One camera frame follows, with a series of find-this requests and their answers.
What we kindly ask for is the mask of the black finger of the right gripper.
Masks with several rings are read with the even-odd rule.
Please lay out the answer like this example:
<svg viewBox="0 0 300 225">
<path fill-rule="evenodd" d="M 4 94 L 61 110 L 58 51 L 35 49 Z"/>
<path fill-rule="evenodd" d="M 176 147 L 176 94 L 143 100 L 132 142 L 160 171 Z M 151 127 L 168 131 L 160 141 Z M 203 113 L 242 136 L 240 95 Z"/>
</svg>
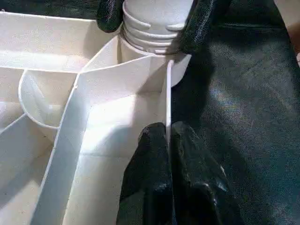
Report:
<svg viewBox="0 0 300 225">
<path fill-rule="evenodd" d="M 105 33 L 115 32 L 123 21 L 124 0 L 101 0 L 97 10 L 97 25 Z"/>
<path fill-rule="evenodd" d="M 169 53 L 196 54 L 213 23 L 225 15 L 224 0 L 171 0 L 168 31 L 176 33 Z"/>
</svg>

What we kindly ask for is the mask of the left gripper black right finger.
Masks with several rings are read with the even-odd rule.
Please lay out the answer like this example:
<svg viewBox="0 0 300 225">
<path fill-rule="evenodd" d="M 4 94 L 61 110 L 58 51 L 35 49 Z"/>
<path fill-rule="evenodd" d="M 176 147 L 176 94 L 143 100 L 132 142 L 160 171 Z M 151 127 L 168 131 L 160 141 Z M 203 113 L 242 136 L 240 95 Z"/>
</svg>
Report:
<svg viewBox="0 0 300 225">
<path fill-rule="evenodd" d="M 179 225 L 242 225 L 228 180 L 202 139 L 183 122 L 171 126 L 174 207 Z"/>
</svg>

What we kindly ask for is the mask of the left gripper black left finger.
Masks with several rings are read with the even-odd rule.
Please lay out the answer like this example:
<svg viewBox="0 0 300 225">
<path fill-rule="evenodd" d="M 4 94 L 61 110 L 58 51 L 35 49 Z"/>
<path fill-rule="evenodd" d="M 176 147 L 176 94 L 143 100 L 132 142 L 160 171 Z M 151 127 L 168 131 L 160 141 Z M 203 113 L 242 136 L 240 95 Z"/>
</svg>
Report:
<svg viewBox="0 0 300 225">
<path fill-rule="evenodd" d="M 165 125 L 146 126 L 123 176 L 118 225 L 173 224 L 173 188 Z"/>
</svg>

